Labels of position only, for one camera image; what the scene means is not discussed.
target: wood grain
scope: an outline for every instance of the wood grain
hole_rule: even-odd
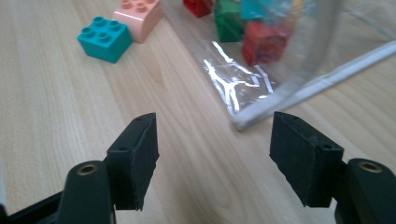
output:
[[[76,164],[102,160],[129,121],[157,112],[161,157],[143,212],[119,223],[334,223],[303,208],[270,160],[272,120],[231,125],[216,90],[166,19],[117,64],[76,40],[118,1],[0,2],[0,171],[12,214],[63,189]],[[396,57],[286,112],[396,172]]]

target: screw hole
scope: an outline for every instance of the screw hole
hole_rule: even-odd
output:
[[[375,165],[374,163],[368,161],[359,162],[359,167],[365,171],[372,172],[372,173],[381,173],[381,167]]]
[[[78,169],[78,175],[90,175],[97,170],[97,166],[88,164]]]

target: wooden table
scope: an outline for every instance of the wooden table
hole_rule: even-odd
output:
[[[119,223],[334,223],[303,208],[269,158],[272,120],[242,133],[210,80],[163,19],[116,64],[76,40],[118,1],[1,1],[0,170],[12,214],[64,187],[67,172],[102,160],[131,119],[156,112],[161,157],[143,212]],[[396,57],[286,112],[346,149],[344,160],[396,172]]]

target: teal lego brick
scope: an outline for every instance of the teal lego brick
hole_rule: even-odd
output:
[[[240,19],[239,2],[217,0],[215,22],[220,42],[237,42],[242,39],[245,22]]]
[[[125,24],[95,17],[81,30],[78,42],[87,55],[116,63],[133,40]]]
[[[295,0],[241,0],[241,18],[264,20],[267,24],[286,19]]]

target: pink lego brick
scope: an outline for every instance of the pink lego brick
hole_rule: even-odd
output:
[[[160,0],[122,0],[114,11],[113,20],[128,26],[134,42],[143,43],[163,17]]]

